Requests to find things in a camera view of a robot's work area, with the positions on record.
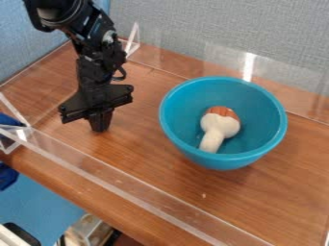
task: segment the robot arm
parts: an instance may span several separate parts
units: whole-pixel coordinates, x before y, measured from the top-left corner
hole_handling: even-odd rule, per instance
[[[34,28],[60,30],[72,40],[77,58],[78,89],[58,106],[61,122],[88,120],[96,132],[104,132],[116,107],[132,102],[129,85],[110,85],[125,78],[121,65],[125,53],[114,33],[114,24],[90,0],[22,0]]]

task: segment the wooden table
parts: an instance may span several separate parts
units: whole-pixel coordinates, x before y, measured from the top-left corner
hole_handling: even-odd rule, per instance
[[[172,73],[133,62],[152,63],[156,54],[160,54],[157,68]],[[74,58],[66,44],[1,87],[33,127],[274,245],[320,245],[329,214],[327,126],[288,114],[286,137],[266,157],[235,171],[207,170],[184,158],[157,124],[164,94],[185,78],[203,75],[196,68],[204,63],[143,46],[124,66],[128,72],[124,83],[134,86],[134,101],[114,110],[110,130],[94,134],[82,120],[61,125],[56,113],[58,102],[76,88]],[[236,76],[233,71],[212,64],[207,68],[209,74]],[[260,78],[254,81],[271,86],[284,105],[292,107],[290,93],[294,93],[304,99],[299,113],[326,119],[326,98],[319,98],[320,110],[318,105],[312,109],[308,106],[316,95]],[[1,160],[143,244],[207,245],[23,147],[9,156],[1,154]]]

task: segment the toy mushroom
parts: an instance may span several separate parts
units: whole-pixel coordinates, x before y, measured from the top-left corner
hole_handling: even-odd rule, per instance
[[[204,136],[199,149],[215,153],[223,139],[232,137],[240,130],[240,119],[231,109],[215,106],[207,109],[200,119],[200,127]]]

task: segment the bowl rim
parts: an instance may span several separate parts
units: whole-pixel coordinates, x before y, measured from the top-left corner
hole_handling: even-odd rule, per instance
[[[279,112],[279,129],[271,139],[263,144],[260,147],[258,147],[254,150],[244,151],[237,154],[219,154],[219,153],[207,153],[197,148],[189,146],[187,143],[184,143],[173,134],[171,131],[171,128],[167,124],[167,121],[164,120],[164,106],[167,104],[168,99],[173,96],[173,94],[185,86],[189,86],[191,84],[200,83],[201,81],[207,80],[217,80],[219,82],[233,82],[233,83],[241,83],[245,86],[251,86],[254,89],[260,91],[264,96],[271,100],[271,102],[275,105],[275,108],[278,109]],[[247,82],[241,79],[233,78],[233,77],[224,77],[224,76],[205,76],[205,77],[197,77],[191,80],[184,81],[179,85],[176,85],[171,90],[167,92],[165,96],[161,99],[160,106],[159,106],[159,123],[161,126],[161,130],[165,134],[165,136],[172,140],[175,145],[179,145],[181,149],[184,149],[187,152],[192,153],[193,155],[197,155],[199,157],[204,159],[211,159],[211,160],[244,160],[248,158],[255,158],[262,155],[264,155],[280,142],[286,129],[287,129],[287,117],[284,113],[283,106],[276,99],[276,97],[259,85],[256,85],[252,82]]]

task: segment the blue bowl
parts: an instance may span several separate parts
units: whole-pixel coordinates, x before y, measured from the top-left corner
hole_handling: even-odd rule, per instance
[[[241,121],[237,134],[224,139],[216,154],[197,149],[207,108],[224,106]],[[254,83],[228,77],[203,77],[176,86],[163,98],[159,122],[165,136],[195,163],[231,170],[255,162],[279,144],[287,127],[283,107]]]

